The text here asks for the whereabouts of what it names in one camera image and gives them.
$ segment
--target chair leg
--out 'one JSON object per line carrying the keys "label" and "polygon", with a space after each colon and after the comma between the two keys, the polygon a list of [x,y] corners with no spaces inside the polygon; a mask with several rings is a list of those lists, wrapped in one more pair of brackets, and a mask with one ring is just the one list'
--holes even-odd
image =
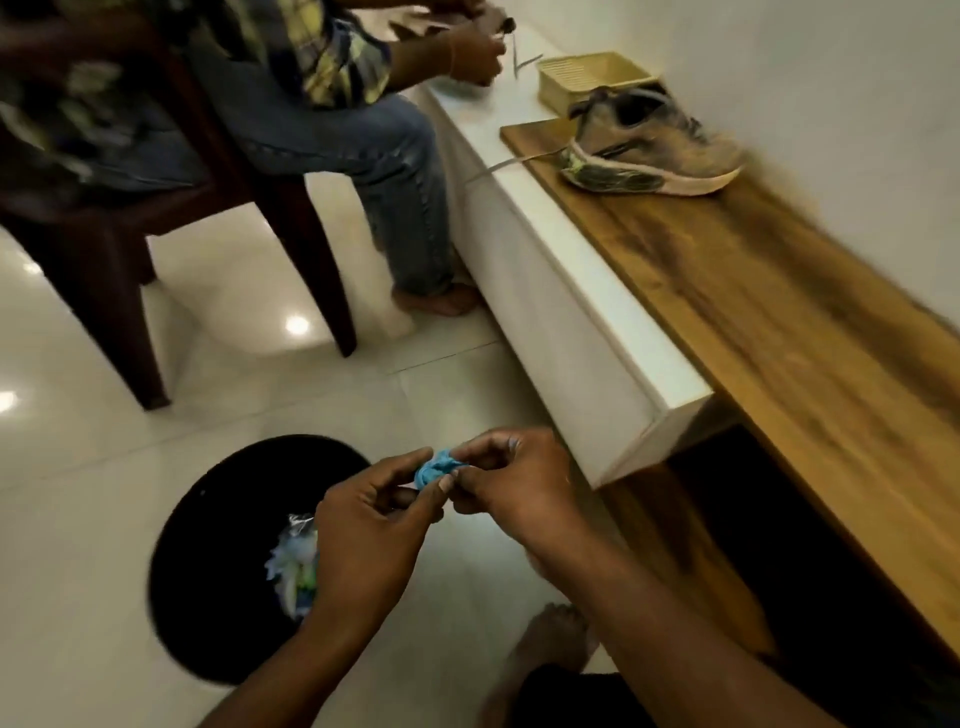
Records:
{"label": "chair leg", "polygon": [[150,256],[147,238],[137,232],[122,231],[123,252],[132,266],[133,275],[140,285],[148,285],[156,280],[154,259]]}
{"label": "chair leg", "polygon": [[11,233],[36,260],[63,301],[146,410],[170,404],[130,259],[107,216],[80,213],[55,230]]}
{"label": "chair leg", "polygon": [[357,348],[347,294],[303,177],[261,178],[254,200],[310,289],[343,356]]}

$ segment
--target plaid shirt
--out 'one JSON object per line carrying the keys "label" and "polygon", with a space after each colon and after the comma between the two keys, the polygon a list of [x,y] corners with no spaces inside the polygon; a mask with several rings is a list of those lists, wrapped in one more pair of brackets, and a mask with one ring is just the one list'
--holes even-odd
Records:
{"label": "plaid shirt", "polygon": [[[77,16],[139,2],[172,44],[205,26],[224,52],[268,67],[292,96],[321,109],[372,104],[390,79],[390,49],[367,34],[336,0],[58,0]],[[85,158],[135,143],[150,101],[130,88],[119,67],[78,63],[66,88],[39,88],[0,75],[0,119],[46,158],[81,178]]]}

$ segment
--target shoe sole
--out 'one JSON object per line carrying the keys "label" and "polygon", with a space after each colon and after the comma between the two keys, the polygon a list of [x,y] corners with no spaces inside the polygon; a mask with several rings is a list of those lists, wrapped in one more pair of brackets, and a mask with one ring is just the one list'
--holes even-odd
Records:
{"label": "shoe sole", "polygon": [[685,177],[646,164],[624,164],[589,155],[575,141],[561,154],[561,174],[589,192],[637,194],[655,193],[697,197],[723,189],[743,167],[719,177]]}

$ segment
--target beige basket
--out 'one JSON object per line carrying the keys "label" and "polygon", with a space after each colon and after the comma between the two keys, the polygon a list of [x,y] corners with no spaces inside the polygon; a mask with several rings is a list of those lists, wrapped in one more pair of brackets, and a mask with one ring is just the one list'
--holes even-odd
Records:
{"label": "beige basket", "polygon": [[560,116],[571,105],[586,99],[596,87],[613,89],[650,84],[657,80],[619,53],[564,56],[537,63],[540,70],[540,100]]}

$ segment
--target black trash bin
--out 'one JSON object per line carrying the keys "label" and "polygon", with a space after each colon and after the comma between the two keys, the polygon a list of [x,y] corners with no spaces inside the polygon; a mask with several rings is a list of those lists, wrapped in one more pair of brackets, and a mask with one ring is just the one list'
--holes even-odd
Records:
{"label": "black trash bin", "polygon": [[289,640],[264,564],[290,514],[370,463],[319,435],[265,440],[215,465],[183,497],[156,542],[148,603],[170,655],[197,677],[239,685]]}

